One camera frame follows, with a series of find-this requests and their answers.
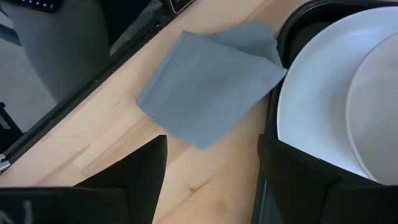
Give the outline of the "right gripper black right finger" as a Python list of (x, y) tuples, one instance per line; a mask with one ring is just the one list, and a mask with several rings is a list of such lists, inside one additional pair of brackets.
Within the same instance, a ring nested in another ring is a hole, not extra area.
[(257, 151), (285, 224), (398, 224), (398, 185), (379, 184), (265, 134)]

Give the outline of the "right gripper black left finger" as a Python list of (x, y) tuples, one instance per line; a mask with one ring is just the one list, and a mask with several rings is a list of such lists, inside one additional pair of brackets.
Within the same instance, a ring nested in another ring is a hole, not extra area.
[(0, 224), (152, 224), (166, 161), (160, 135), (72, 187), (0, 187)]

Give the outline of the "grey-blue cloth napkin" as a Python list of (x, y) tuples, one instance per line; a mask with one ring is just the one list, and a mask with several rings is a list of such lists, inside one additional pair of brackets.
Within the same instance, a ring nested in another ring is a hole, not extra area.
[(263, 22), (211, 35), (183, 31), (137, 98), (175, 138), (205, 149), (285, 77), (276, 39)]

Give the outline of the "black serving tray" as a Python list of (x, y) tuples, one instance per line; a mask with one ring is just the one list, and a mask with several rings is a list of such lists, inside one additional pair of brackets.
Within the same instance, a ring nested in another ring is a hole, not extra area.
[[(378, 0), (312, 0), (300, 6), (287, 19), (279, 32), (277, 49), (282, 64), (289, 71), (299, 52), (323, 29), (357, 12), (379, 7), (398, 6), (398, 2)], [(271, 91), (267, 124), (264, 134), (279, 140), (277, 135), (277, 107), (284, 79)], [(272, 191), (261, 170), (259, 195), (254, 213), (259, 223), (285, 224), (277, 208)]]

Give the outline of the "white plate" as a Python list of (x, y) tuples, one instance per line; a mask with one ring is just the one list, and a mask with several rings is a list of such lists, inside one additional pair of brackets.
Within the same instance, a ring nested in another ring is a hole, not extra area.
[(282, 85), (277, 107), (279, 140), (367, 178), (348, 140), (346, 96), (362, 59), (397, 32), (398, 6), (389, 6), (346, 16), (312, 38)]

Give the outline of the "off-white bowl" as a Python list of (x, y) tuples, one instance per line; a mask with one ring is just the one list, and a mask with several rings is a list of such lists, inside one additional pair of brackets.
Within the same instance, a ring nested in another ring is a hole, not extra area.
[(377, 44), (358, 65), (345, 120), (366, 175), (380, 184), (398, 185), (398, 33)]

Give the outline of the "black white-edged device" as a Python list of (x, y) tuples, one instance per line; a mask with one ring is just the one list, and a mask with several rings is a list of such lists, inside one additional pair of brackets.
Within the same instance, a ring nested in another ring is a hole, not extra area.
[(166, 3), (174, 14), (180, 14), (194, 1), (195, 0), (166, 0)]

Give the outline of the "black backlit keyboard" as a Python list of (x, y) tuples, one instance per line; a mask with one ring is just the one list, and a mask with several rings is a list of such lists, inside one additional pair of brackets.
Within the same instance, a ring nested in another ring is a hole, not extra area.
[(42, 12), (55, 12), (63, 0), (0, 0), (19, 7), (25, 7)]

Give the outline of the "black aluminium table frame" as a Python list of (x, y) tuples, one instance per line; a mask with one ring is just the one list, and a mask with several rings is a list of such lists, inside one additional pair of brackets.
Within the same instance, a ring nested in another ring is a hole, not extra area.
[(0, 14), (12, 22), (0, 40), (23, 49), (55, 101), (24, 132), (0, 103), (0, 175), (179, 15), (166, 0), (63, 0), (55, 12), (0, 1)]

